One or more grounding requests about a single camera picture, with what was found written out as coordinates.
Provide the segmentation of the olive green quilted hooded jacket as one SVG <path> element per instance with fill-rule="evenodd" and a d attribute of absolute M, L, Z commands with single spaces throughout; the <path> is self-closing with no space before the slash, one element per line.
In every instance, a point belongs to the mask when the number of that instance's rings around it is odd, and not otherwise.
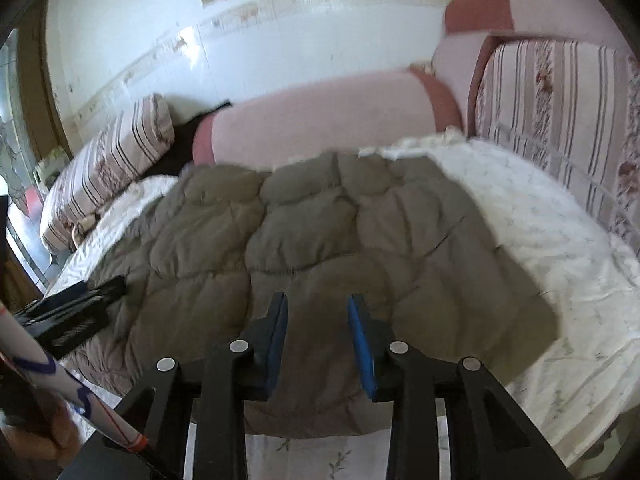
<path fill-rule="evenodd" d="M 370 434 L 390 407 L 361 388 L 350 296 L 426 356 L 476 356 L 500 382 L 558 334 L 539 286 L 476 203 L 428 157 L 326 153 L 271 172 L 199 166 L 153 200 L 90 274 L 124 276 L 108 324 L 67 357 L 122 396 L 159 359 L 189 363 L 288 297 L 276 391 L 247 428 L 285 438 Z"/>

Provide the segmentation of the stained glass door panel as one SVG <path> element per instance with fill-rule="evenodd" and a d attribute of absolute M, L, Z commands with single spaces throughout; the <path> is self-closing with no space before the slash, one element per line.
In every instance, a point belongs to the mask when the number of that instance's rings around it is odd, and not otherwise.
<path fill-rule="evenodd" d="M 1 193 L 9 196 L 9 243 L 29 278 L 43 290 L 48 284 L 48 257 L 29 213 L 35 154 L 30 145 L 17 77 L 17 30 L 1 46 Z"/>

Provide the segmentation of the striped floral pillow left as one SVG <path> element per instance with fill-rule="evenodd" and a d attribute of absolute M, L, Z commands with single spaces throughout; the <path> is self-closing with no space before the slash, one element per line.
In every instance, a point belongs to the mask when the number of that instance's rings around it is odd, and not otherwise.
<path fill-rule="evenodd" d="M 50 254 L 70 247 L 73 228 L 138 180 L 175 141 L 169 107 L 150 94 L 125 108 L 63 169 L 44 201 L 40 240 Z"/>

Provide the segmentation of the white floral bed sheet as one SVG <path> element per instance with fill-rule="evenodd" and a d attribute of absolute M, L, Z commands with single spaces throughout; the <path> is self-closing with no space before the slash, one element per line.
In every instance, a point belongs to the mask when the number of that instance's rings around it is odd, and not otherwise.
<path fill-rule="evenodd" d="M 446 133 L 404 139 L 358 155 L 401 160 L 430 156 L 480 205 L 499 245 L 533 275 L 550 300 L 560 334 L 508 385 L 514 399 L 570 470 L 618 416 L 639 404 L 639 260 L 540 169 L 498 145 Z M 177 177 L 130 185 L 81 248 L 67 259 L 48 295 L 86 280 L 143 207 Z M 251 479 L 383 479 L 390 430 L 362 437 L 285 440 L 248 437 Z"/>

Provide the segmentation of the black garment behind pillow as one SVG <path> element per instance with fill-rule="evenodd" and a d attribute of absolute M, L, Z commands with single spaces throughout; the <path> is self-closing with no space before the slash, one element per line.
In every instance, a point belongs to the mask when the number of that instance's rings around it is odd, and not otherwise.
<path fill-rule="evenodd" d="M 141 179 L 154 176 L 179 177 L 191 165 L 213 165 L 213 123 L 216 115 L 231 106 L 224 101 L 213 110 L 198 114 L 188 122 L 174 127 L 175 140 L 170 149 Z"/>

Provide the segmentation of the pink corner cushion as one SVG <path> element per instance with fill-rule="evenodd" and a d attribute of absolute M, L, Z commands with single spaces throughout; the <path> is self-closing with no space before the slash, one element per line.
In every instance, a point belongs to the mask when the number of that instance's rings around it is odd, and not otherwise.
<path fill-rule="evenodd" d="M 449 88 L 462 118 L 462 130 L 476 135 L 475 110 L 480 82 L 501 40 L 489 32 L 462 32 L 445 37 L 432 63 L 435 77 Z"/>

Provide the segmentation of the large striped floral cushion right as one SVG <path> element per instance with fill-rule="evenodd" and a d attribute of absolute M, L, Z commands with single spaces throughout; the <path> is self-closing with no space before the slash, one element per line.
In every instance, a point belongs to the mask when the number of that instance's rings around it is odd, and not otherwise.
<path fill-rule="evenodd" d="M 639 64 L 608 47 L 523 40 L 480 80 L 478 136 L 566 188 L 591 218 L 639 247 Z"/>

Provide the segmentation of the pink red sofa backrest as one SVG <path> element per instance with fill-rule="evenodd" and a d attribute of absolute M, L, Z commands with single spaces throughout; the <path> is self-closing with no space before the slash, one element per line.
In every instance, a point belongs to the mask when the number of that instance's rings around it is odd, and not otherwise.
<path fill-rule="evenodd" d="M 513 32 L 585 41 L 634 54 L 599 0 L 452 0 L 444 24 L 448 35 Z"/>

